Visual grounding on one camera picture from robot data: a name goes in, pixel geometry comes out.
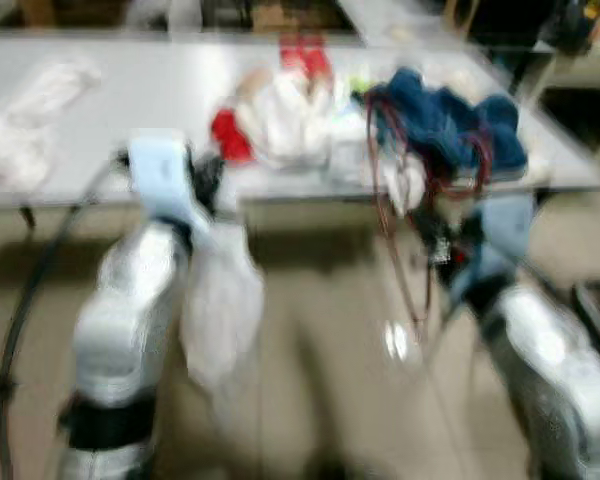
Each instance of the clothing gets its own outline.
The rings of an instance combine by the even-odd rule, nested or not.
[[[420,74],[407,68],[399,69],[388,84],[372,89],[370,95],[389,101],[405,129],[409,149],[433,168],[442,168],[443,174],[463,176],[477,169],[479,154],[468,138],[478,132],[491,144],[492,177],[513,179],[524,174],[527,155],[516,135],[518,110],[507,97],[492,95],[472,107],[449,88],[425,88]],[[385,120],[379,116],[381,140]]]
[[[211,122],[211,134],[220,144],[222,158],[234,165],[249,163],[253,152],[249,141],[236,125],[232,110],[221,109]]]
[[[235,109],[256,159],[272,168],[324,166],[329,154],[330,85],[312,87],[304,70],[284,69]]]

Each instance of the tiled floor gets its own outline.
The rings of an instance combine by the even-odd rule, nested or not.
[[[0,349],[32,257],[61,215],[40,212],[27,240],[20,218],[0,212]],[[107,246],[138,218],[130,209],[90,212],[36,301],[16,365],[21,386],[10,430],[17,478],[52,478],[76,314]],[[386,325],[404,314],[394,308],[377,237],[350,226],[311,235],[257,230],[251,246],[267,282],[258,346],[239,381],[210,406],[187,378],[174,329],[161,386],[160,478],[226,478],[223,467],[239,479],[297,478],[330,453],[388,478],[526,478],[525,441],[488,354],[475,348],[469,314],[443,336],[432,333],[438,348],[426,368],[400,364],[383,339]],[[552,200],[531,250],[565,285],[600,275],[600,194]],[[414,291],[422,288],[415,277]]]

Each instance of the red wire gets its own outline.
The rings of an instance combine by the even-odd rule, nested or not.
[[[408,152],[408,142],[407,136],[405,134],[404,128],[399,128],[399,119],[397,117],[395,108],[388,102],[388,100],[377,97],[377,96],[368,96],[367,97],[367,147],[369,149],[369,160],[371,162],[372,175],[373,175],[373,193],[374,193],[374,203],[376,207],[376,212],[378,214],[378,220],[380,222],[380,226],[382,227],[382,233],[384,234],[385,240],[387,242],[387,248],[389,250],[389,254],[391,255],[391,260],[393,263],[393,267],[396,273],[396,279],[398,281],[398,286],[400,287],[400,292],[402,294],[402,298],[405,302],[409,315],[411,316],[411,320],[414,324],[414,329],[416,334],[424,339],[427,333],[426,327],[429,319],[429,313],[431,310],[431,284],[432,284],[432,267],[431,265],[427,266],[427,279],[426,279],[426,298],[425,298],[425,311],[422,316],[417,315],[415,305],[411,294],[409,293],[409,284],[407,282],[406,275],[404,273],[404,269],[402,268],[402,263],[400,261],[400,253],[398,251],[398,246],[395,241],[395,224],[396,224],[396,215],[394,211],[391,211],[386,206],[387,199],[383,198],[380,195],[379,189],[379,178],[378,178],[378,151],[376,149],[376,145],[373,142],[371,136],[371,119],[373,114],[374,103],[380,103],[380,110],[384,114],[387,122],[389,123],[389,128],[393,132],[395,136],[404,144],[404,152],[401,154],[401,160],[406,164],[407,162],[407,152]],[[451,188],[450,182],[444,182],[441,179],[436,178],[433,173],[431,166],[428,162],[423,161],[423,166],[426,174],[426,195],[427,195],[427,203],[430,203],[433,200],[433,196],[442,192],[445,195],[449,196],[453,199],[464,199],[470,196],[477,196],[482,193],[482,189],[486,183],[489,182],[490,174],[491,174],[491,166],[492,166],[492,156],[491,156],[491,146],[486,138],[486,136],[482,132],[478,132],[478,134],[471,134],[467,138],[468,142],[471,143],[478,153],[479,166],[478,172],[476,174],[476,180],[472,188],[466,190],[456,190]],[[413,226],[413,221],[411,216],[407,217]]]
[[[373,101],[370,101],[368,103],[367,109],[367,147],[369,149],[369,159],[371,161],[371,169],[373,172],[374,203],[376,207],[376,212],[378,214],[378,220],[380,221],[380,226],[382,227],[382,233],[384,234],[385,240],[387,242],[387,248],[391,256],[391,261],[395,270],[398,286],[400,287],[400,293],[405,302],[405,305],[407,306],[409,315],[411,316],[411,321],[413,322],[416,334],[421,339],[424,339],[426,335],[426,324],[429,319],[429,311],[431,310],[431,266],[427,267],[425,312],[422,315],[422,317],[420,317],[416,313],[416,308],[413,299],[411,298],[411,294],[409,293],[409,283],[407,282],[404,269],[402,268],[402,262],[400,261],[400,252],[398,251],[398,246],[395,241],[396,216],[395,214],[391,216],[388,214],[389,209],[385,205],[386,198],[383,198],[380,195],[378,179],[378,152],[375,148],[375,144],[371,136],[371,115],[373,113],[372,105]],[[396,128],[395,131],[398,135],[400,135],[400,129]]]

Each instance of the white table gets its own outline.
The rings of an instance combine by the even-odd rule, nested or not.
[[[209,141],[209,125],[222,101],[253,67],[279,65],[277,44],[250,36],[193,35],[177,42],[39,36],[0,38],[0,98],[45,58],[79,53],[102,70],[103,83],[74,105],[56,131],[59,161],[48,181],[26,197],[0,191],[0,207],[75,203],[112,153],[139,128],[183,130],[196,146]],[[455,50],[356,47],[330,44],[327,54],[338,78],[371,73],[389,78],[399,65],[443,65],[474,72],[486,92],[502,92],[486,62]],[[521,131],[541,139],[544,155],[555,165],[548,190],[600,188],[600,175],[589,154],[543,115],[521,111]],[[228,182],[250,201],[369,197],[369,188],[332,182],[323,172],[279,173],[253,165],[230,170]],[[498,189],[532,189],[512,182]],[[128,181],[111,178],[98,201],[132,201]]]
[[[365,45],[392,46],[447,37],[437,17],[427,15],[417,0],[376,0],[373,8],[358,0],[337,0]],[[404,35],[395,29],[404,29]]]

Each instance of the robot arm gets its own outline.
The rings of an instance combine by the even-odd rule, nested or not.
[[[186,143],[173,137],[134,140],[129,159],[149,219],[107,252],[80,313],[60,480],[150,474],[166,332],[181,313],[192,238],[208,232],[202,205],[209,204],[221,173],[213,162],[211,175],[208,168],[195,171]],[[196,187],[206,198],[195,194]]]
[[[136,478],[146,468],[166,331],[180,314],[190,253],[185,230],[150,221],[105,256],[74,334],[61,479]]]
[[[414,215],[430,247],[443,235],[449,245],[468,247],[437,265],[438,277],[452,304],[472,309],[496,371],[521,407],[539,478],[600,479],[600,355],[566,307],[516,281],[532,219],[524,195],[483,200],[456,238],[441,218]]]

